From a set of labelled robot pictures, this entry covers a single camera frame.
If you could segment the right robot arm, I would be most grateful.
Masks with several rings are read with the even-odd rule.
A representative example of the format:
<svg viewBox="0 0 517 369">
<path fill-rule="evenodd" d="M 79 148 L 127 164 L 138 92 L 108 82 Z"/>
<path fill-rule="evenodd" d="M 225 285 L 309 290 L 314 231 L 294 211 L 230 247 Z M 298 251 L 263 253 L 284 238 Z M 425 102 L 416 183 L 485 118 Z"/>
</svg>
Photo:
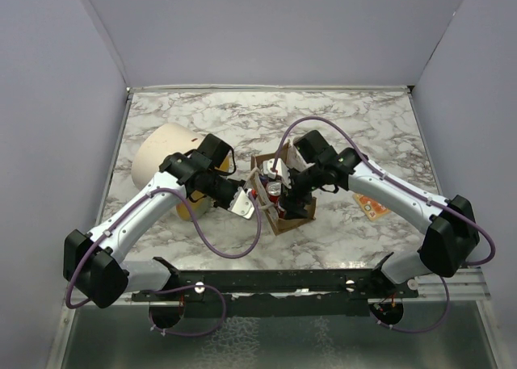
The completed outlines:
<svg viewBox="0 0 517 369">
<path fill-rule="evenodd" d="M 351 191 L 375 200 L 413 225 L 422 235 L 417 250 L 392 252 L 372 270 L 372 290 L 389 297 L 414 277 L 435 274 L 451 278 L 479 242 L 471 203 L 458 195 L 447 199 L 419 189 L 369 161 L 357 148 L 337 152 L 313 130 L 295 141 L 307 163 L 296 170 L 276 157 L 263 168 L 282 183 L 279 204 L 286 219 L 305 215 L 303 203 L 313 191 Z"/>
</svg>

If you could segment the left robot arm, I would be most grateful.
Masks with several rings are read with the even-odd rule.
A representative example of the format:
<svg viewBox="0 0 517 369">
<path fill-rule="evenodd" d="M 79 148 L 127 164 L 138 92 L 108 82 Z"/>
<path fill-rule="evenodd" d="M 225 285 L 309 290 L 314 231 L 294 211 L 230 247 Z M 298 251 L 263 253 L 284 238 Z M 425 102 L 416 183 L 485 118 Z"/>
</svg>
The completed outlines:
<svg viewBox="0 0 517 369">
<path fill-rule="evenodd" d="M 69 288 L 77 288 L 99 308 L 106 308 L 127 291 L 152 291 L 169 300 L 179 281 L 163 263 L 142 266 L 125 263 L 129 250 L 156 221 L 198 191 L 218 208 L 250 219 L 254 205 L 242 180 L 221 170 L 233 148 L 208 134 L 195 148 L 166 156 L 158 171 L 114 216 L 87 233 L 72 231 L 65 239 L 63 275 Z"/>
</svg>

